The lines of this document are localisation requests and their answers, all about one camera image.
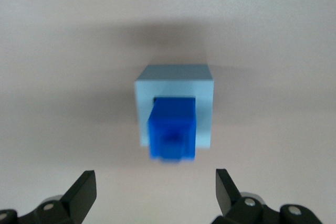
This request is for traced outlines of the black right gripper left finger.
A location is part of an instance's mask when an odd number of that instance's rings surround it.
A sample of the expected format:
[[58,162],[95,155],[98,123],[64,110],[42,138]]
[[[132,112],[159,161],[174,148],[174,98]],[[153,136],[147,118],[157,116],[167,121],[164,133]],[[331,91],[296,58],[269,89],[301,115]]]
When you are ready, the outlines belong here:
[[64,195],[44,200],[24,216],[18,216],[14,209],[1,210],[1,223],[83,223],[96,197],[96,175],[87,170]]

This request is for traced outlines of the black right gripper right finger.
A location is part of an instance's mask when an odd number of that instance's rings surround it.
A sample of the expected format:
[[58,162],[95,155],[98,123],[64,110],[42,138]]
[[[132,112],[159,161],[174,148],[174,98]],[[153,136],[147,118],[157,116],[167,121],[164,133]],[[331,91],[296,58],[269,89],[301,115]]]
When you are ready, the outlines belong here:
[[216,170],[216,198],[222,214],[213,223],[321,223],[304,206],[285,204],[275,211],[259,196],[239,192],[226,169]]

